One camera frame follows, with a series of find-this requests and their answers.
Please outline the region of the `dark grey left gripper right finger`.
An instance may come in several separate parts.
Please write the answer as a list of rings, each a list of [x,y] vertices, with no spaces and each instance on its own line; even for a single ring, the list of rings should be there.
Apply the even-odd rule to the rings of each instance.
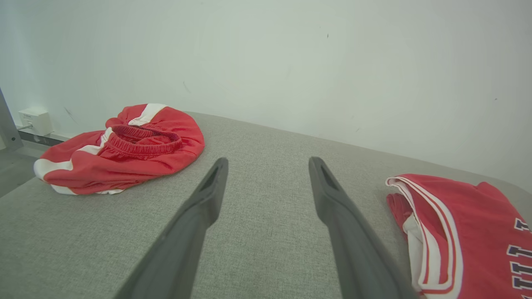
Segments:
[[[327,226],[344,299],[416,299],[408,280],[320,157],[308,161],[318,218]]]

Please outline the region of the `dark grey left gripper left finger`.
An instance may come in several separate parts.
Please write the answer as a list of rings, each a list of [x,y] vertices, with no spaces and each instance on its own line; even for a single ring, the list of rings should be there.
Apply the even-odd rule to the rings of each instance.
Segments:
[[[207,229],[220,215],[229,163],[215,161],[140,260],[117,299],[188,299]]]

